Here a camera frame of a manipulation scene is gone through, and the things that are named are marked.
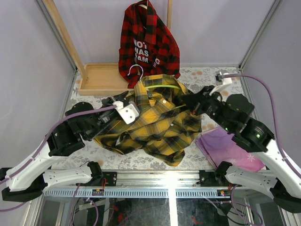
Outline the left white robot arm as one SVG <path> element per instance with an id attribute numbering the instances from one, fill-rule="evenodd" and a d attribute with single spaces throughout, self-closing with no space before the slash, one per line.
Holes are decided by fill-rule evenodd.
<path id="1" fill-rule="evenodd" d="M 85 141 L 92 141 L 113 120 L 120 119 L 127 125 L 134 122 L 140 111 L 133 101 L 126 98 L 126 94 L 124 92 L 119 97 L 104 99 L 99 109 L 94 109 L 88 102 L 75 104 L 50 129 L 31 155 L 15 167 L 1 168 L 0 182 L 6 185 L 1 192 L 2 199 L 8 202 L 28 202 L 54 187 L 101 184 L 103 172 L 97 162 L 90 161 L 69 170 L 51 170 L 50 167 L 84 148 Z"/>

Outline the yellow plaid flannel shirt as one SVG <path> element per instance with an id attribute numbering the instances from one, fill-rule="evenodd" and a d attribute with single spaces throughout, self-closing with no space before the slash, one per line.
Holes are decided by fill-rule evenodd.
<path id="1" fill-rule="evenodd" d="M 129 96 L 135 103 L 134 90 Z M 168 108 L 161 101 L 139 111 L 139 117 L 130 127 L 118 133 L 99 134 L 94 141 L 117 154 L 143 149 L 169 166 L 178 166 L 185 156 L 184 149 L 202 131 L 201 116 L 192 115 L 186 107 Z"/>

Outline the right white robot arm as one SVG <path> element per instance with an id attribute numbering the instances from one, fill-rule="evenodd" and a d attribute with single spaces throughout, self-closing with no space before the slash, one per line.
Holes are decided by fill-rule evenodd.
<path id="1" fill-rule="evenodd" d="M 180 96 L 194 115 L 206 114 L 228 134 L 234 143 L 260 159 L 273 176 L 246 172 L 223 161 L 214 174 L 215 182 L 224 186 L 228 182 L 258 191 L 271 198 L 279 207 L 290 212 L 301 211 L 301 169 L 278 146 L 274 134 L 262 122 L 250 115 L 254 105 L 242 94 L 230 95 L 222 101 L 214 86 L 205 86 L 196 94 Z"/>

